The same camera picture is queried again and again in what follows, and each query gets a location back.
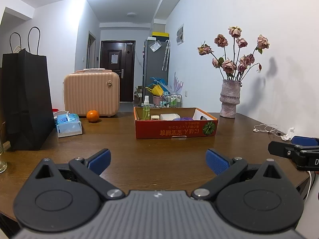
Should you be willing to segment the purple gear-shaped lid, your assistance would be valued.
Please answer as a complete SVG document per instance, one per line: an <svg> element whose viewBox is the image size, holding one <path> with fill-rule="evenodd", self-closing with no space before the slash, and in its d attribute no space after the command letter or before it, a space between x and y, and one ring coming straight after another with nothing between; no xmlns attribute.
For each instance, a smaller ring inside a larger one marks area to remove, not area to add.
<svg viewBox="0 0 319 239"><path fill-rule="evenodd" d="M174 118L173 121L193 121L191 117Z"/></svg>

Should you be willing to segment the green spray bottle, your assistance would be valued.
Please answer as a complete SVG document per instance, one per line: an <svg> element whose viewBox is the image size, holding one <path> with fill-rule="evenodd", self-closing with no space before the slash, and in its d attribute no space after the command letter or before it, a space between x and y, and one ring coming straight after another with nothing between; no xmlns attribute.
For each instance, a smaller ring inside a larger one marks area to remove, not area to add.
<svg viewBox="0 0 319 239"><path fill-rule="evenodd" d="M143 120L150 120L151 119L149 96L144 97L142 119Z"/></svg>

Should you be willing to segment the translucent white plastic box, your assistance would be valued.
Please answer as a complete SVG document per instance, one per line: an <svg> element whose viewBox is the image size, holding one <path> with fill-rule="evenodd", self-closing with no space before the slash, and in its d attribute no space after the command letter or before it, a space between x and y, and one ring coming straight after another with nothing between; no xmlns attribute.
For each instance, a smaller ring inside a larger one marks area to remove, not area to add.
<svg viewBox="0 0 319 239"><path fill-rule="evenodd" d="M165 121L173 121L174 119L179 119L180 116L177 113L165 113L165 114L160 114L160 120L165 120Z"/></svg>

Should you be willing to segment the beige square charger plug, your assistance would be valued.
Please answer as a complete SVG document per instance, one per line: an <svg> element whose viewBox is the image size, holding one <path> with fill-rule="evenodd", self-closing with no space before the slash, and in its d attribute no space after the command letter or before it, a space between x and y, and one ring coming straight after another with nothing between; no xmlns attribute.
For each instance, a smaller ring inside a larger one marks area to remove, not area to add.
<svg viewBox="0 0 319 239"><path fill-rule="evenodd" d="M158 115L152 115L151 120L160 120L160 116Z"/></svg>

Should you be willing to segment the crumpled white tissue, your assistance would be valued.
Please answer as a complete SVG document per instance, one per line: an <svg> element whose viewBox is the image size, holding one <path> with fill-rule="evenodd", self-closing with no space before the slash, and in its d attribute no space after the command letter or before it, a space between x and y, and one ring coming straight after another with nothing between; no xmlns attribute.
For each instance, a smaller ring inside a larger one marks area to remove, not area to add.
<svg viewBox="0 0 319 239"><path fill-rule="evenodd" d="M288 131L286 132L286 134L281 135L281 139L283 141L291 141L294 136L295 136L295 128L290 127Z"/></svg>

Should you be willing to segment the orange fruit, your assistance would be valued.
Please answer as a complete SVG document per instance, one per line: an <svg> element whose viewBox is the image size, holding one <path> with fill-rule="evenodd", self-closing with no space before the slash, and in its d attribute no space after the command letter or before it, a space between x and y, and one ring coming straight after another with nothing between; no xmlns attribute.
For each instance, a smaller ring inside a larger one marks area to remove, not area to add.
<svg viewBox="0 0 319 239"><path fill-rule="evenodd" d="M89 110L86 114L88 122L98 122L99 112L97 110Z"/></svg>

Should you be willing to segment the blue tissue pack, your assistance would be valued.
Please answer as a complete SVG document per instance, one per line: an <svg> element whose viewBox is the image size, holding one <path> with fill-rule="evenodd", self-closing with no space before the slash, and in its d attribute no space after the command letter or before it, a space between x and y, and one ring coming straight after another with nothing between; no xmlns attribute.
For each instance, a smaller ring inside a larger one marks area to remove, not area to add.
<svg viewBox="0 0 319 239"><path fill-rule="evenodd" d="M83 133L82 123L77 114L69 111L58 111L53 113L53 117L58 138L81 135Z"/></svg>

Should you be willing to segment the pink textured vase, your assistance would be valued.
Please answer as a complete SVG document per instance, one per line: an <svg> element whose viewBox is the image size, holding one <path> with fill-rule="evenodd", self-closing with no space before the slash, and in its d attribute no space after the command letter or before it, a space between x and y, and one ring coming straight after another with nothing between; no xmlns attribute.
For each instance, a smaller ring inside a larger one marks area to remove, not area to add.
<svg viewBox="0 0 319 239"><path fill-rule="evenodd" d="M224 79L220 94L221 111L223 118L234 119L236 116L236 106L240 103L241 83L234 80Z"/></svg>

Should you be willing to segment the orange cardboard box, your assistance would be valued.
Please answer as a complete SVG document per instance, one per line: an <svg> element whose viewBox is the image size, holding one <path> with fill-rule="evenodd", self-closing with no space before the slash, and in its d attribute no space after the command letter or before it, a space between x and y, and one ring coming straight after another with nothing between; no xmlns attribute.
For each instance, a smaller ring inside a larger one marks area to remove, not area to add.
<svg viewBox="0 0 319 239"><path fill-rule="evenodd" d="M135 136L137 139L196 138L214 136L218 119L196 107L152 108L150 115L177 113L180 118L191 117L193 121L143 120L142 107L134 108Z"/></svg>

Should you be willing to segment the pink small suitcase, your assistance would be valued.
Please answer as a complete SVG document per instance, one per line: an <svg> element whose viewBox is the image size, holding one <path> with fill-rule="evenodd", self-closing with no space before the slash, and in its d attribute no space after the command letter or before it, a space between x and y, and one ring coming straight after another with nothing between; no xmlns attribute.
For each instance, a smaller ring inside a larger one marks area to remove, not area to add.
<svg viewBox="0 0 319 239"><path fill-rule="evenodd" d="M106 69L83 69L69 74L63 81L64 108L86 116L96 110L111 117L119 111L120 78Z"/></svg>

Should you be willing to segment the black paper bag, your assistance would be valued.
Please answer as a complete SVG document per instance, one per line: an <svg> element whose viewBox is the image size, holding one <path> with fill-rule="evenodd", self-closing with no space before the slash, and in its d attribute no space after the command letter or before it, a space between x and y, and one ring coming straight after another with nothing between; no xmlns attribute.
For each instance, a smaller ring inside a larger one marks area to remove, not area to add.
<svg viewBox="0 0 319 239"><path fill-rule="evenodd" d="M55 126L46 56L21 45L3 54L1 93L11 149L39 150Z"/></svg>

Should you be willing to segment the dried pink roses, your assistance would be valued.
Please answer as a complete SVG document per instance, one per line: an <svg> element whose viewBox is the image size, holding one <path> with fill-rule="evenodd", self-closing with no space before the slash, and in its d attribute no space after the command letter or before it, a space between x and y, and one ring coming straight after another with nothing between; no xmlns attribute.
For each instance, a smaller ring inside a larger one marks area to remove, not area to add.
<svg viewBox="0 0 319 239"><path fill-rule="evenodd" d="M223 34L217 35L214 39L217 47L223 49L222 56L217 57L206 42L203 42L197 51L200 56L211 55L213 57L211 63L214 68L219 69L224 80L242 83L251 69L256 68L258 73L262 71L262 64L256 61L255 53L258 52L261 55L264 50L269 49L270 42L265 36L259 35L252 53L245 55L241 54L241 51L248 46L248 42L242 37L242 29L239 26L231 26L228 28L228 34L232 38L231 56L228 56L226 52L229 42Z"/></svg>

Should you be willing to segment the yellow blue toy pile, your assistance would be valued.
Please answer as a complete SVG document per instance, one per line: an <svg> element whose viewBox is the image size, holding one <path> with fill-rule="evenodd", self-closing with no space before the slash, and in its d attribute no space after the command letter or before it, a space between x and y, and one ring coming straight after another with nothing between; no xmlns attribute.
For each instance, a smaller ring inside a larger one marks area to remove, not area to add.
<svg viewBox="0 0 319 239"><path fill-rule="evenodd" d="M173 86L168 86L163 78L150 78L151 83L143 88L143 91L150 95L150 105L155 108L181 108L182 88L184 83L174 73Z"/></svg>

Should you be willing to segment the dark brown entrance door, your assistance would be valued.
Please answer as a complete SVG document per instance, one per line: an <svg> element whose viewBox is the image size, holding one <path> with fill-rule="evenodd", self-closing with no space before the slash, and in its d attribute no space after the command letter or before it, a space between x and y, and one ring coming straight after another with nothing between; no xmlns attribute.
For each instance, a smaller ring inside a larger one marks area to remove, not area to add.
<svg viewBox="0 0 319 239"><path fill-rule="evenodd" d="M100 68L112 70L120 79L119 101L134 100L135 41L103 40L100 44Z"/></svg>

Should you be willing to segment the grey refrigerator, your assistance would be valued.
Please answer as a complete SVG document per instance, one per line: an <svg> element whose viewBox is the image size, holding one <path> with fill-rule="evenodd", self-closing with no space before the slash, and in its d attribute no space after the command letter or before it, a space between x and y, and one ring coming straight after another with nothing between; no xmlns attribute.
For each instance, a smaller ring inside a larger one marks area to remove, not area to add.
<svg viewBox="0 0 319 239"><path fill-rule="evenodd" d="M146 87L152 87L157 81L165 85L168 83L169 56L169 34L153 32L144 42L142 75L142 96L149 96L151 103L152 95Z"/></svg>

